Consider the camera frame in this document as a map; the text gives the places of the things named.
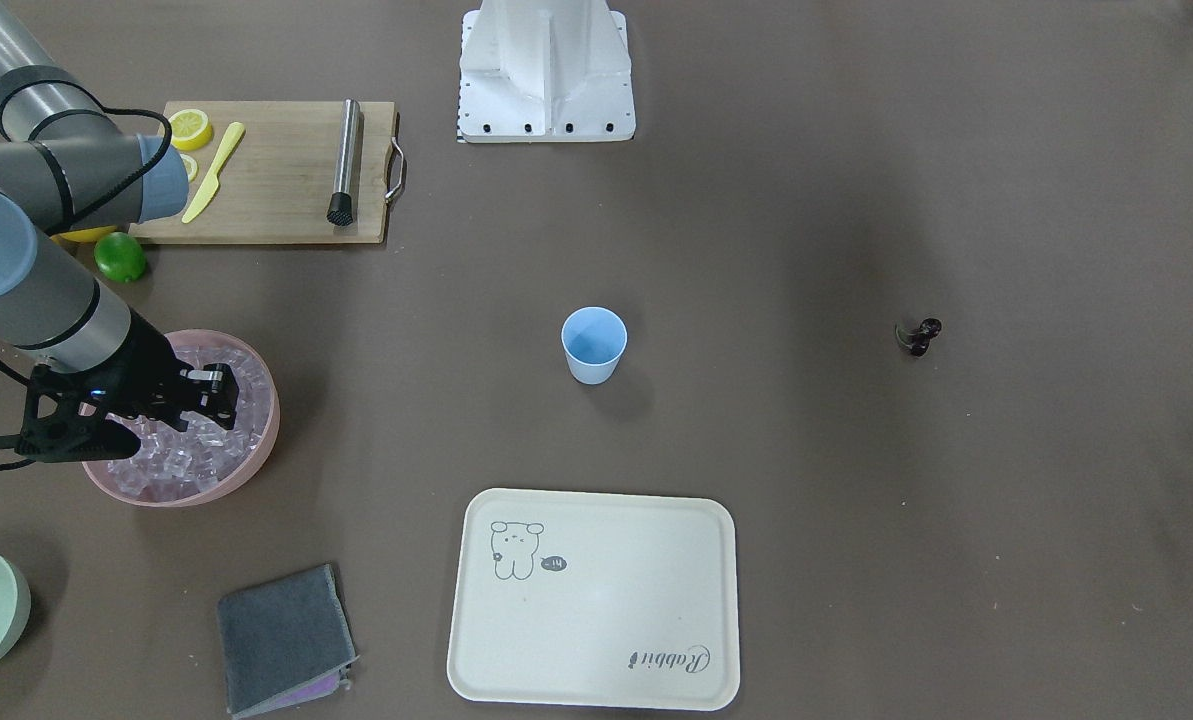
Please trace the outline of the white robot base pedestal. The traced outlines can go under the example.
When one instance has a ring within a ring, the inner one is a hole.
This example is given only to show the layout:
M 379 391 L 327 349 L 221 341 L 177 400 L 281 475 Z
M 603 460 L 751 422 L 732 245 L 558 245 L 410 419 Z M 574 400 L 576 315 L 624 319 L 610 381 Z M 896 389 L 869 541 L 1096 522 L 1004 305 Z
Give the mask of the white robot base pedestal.
M 483 1 L 460 23 L 464 143 L 633 138 L 628 19 L 605 1 Z

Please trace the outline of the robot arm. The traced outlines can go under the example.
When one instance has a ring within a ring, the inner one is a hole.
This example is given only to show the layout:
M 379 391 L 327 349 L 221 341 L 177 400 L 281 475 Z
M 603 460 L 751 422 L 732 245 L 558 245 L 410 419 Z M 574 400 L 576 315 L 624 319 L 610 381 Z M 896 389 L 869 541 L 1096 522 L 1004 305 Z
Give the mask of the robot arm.
M 57 246 L 56 234 L 171 217 L 188 182 L 165 114 L 112 108 L 0 4 L 0 340 L 33 360 L 23 439 L 124 437 L 119 418 L 231 428 L 237 383 L 165 334 Z

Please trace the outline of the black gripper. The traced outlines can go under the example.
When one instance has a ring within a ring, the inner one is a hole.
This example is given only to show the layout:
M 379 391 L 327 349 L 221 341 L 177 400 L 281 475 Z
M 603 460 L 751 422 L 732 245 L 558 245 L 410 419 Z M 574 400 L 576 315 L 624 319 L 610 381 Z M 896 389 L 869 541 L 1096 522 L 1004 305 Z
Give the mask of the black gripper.
M 231 366 L 190 370 L 165 334 L 140 314 L 131 314 L 129 333 L 115 355 L 79 373 L 76 383 L 107 412 L 147 416 L 177 432 L 188 430 L 192 420 L 225 432 L 236 423 L 239 384 Z

